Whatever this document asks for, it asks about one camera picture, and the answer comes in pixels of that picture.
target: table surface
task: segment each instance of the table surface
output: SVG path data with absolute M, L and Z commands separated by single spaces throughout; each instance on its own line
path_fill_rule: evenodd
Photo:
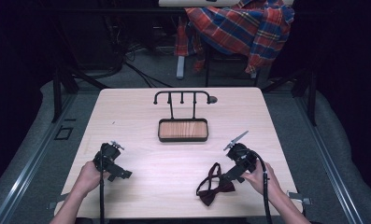
M 207 91 L 218 102 L 208 105 L 203 94 L 197 94 L 195 117 L 206 119 L 206 142 L 162 143 L 158 138 L 160 119 L 170 119 L 167 94 L 153 98 L 158 91 Z M 172 94 L 175 119 L 193 116 L 193 95 Z M 235 192 L 219 193 L 211 206 L 196 196 L 200 182 L 210 167 L 218 162 L 226 173 L 235 163 L 223 149 L 245 131 L 239 143 L 256 151 L 275 169 L 284 191 L 296 192 L 264 97 L 257 88 L 199 89 L 107 89 L 100 92 L 85 134 L 78 148 L 63 194 L 69 192 L 82 165 L 94 158 L 103 143 L 117 141 L 125 150 L 115 160 L 130 178 L 105 181 L 106 218 L 159 217 L 252 217 L 264 216 L 263 196 L 247 182 L 234 181 Z M 294 201 L 298 209 L 302 204 Z M 55 213 L 63 203 L 58 203 Z M 270 206 L 272 216 L 278 215 Z M 100 215 L 99 188 L 84 199 L 79 217 Z
M 237 4 L 239 0 L 217 0 L 209 2 L 207 0 L 159 0 L 160 7 L 231 7 Z M 283 0 L 287 6 L 293 5 L 293 0 Z

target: bow tie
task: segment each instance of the bow tie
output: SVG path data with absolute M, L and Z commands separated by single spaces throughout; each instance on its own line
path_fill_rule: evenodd
M 214 170 L 218 167 L 217 174 L 214 175 Z M 211 180 L 212 178 L 218 178 L 220 180 L 218 186 L 215 189 L 211 189 Z M 208 181 L 208 189 L 207 190 L 200 190 L 199 189 Z M 196 190 L 196 195 L 200 197 L 202 202 L 210 206 L 211 203 L 215 199 L 215 195 L 219 192 L 231 192 L 235 191 L 235 186 L 231 181 L 227 181 L 226 179 L 222 178 L 221 174 L 221 166 L 219 163 L 215 162 L 215 164 L 211 167 L 211 169 L 208 172 L 208 177 L 200 183 L 199 187 Z

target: hand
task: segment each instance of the hand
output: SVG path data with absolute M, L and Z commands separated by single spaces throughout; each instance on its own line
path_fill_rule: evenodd
M 103 173 L 104 178 L 109 176 L 108 172 Z M 72 192 L 78 194 L 86 195 L 95 189 L 100 183 L 100 172 L 95 168 L 95 165 L 92 161 L 87 161 L 80 170 L 77 181 L 75 182 Z
M 275 172 L 269 163 L 264 163 L 267 171 L 268 185 L 267 190 L 269 192 L 269 200 L 279 196 L 280 193 L 284 193 L 281 190 L 278 178 L 275 176 Z M 261 161 L 257 160 L 255 164 L 255 170 L 250 173 L 244 173 L 241 177 L 247 179 L 252 187 L 260 194 L 264 194 L 264 171 L 262 169 Z

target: cable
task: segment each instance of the cable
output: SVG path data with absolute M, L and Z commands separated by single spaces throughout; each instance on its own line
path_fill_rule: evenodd
M 273 223 L 272 222 L 272 217 L 270 215 L 270 208 L 269 208 L 269 200 L 268 200 L 268 195 L 267 195 L 267 171 L 266 171 L 266 166 L 264 165 L 264 161 L 262 160 L 261 156 L 258 155 L 258 153 L 256 153 L 255 151 L 252 151 L 252 154 L 254 156 L 256 156 L 260 162 L 261 162 L 261 165 L 262 165 L 262 170 L 264 171 L 264 211 L 266 213 L 266 220 L 267 220 L 267 223 Z
M 162 84 L 162 85 L 164 85 L 164 86 L 166 86 L 166 87 L 173 88 L 173 86 L 170 86 L 170 85 L 168 85 L 166 83 L 163 83 L 162 81 L 160 81 L 160 80 L 158 80 L 158 79 L 156 79 L 154 77 L 150 77 L 150 76 L 146 75 L 145 73 L 141 72 L 136 67 L 134 67 L 133 65 L 129 64 L 128 62 L 124 62 L 124 64 L 126 64 L 128 67 L 130 67 L 131 69 L 133 69 L 134 71 L 136 71 L 145 80 L 145 82 L 150 86 L 150 88 L 151 88 L 152 85 L 154 87 L 156 87 L 152 83 L 151 79 L 154 80 L 154 81 L 156 81 L 156 82 L 158 82 L 158 83 L 160 83 L 160 84 Z
M 100 223 L 104 224 L 104 169 L 103 169 L 103 148 L 100 148 Z

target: plaid fabric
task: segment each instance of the plaid fabric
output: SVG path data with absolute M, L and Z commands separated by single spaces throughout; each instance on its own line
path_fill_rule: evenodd
M 188 18 L 179 20 L 175 54 L 202 55 L 203 38 L 222 53 L 248 56 L 247 73 L 276 59 L 288 39 L 294 16 L 293 9 L 282 0 L 240 0 L 230 8 L 185 10 Z

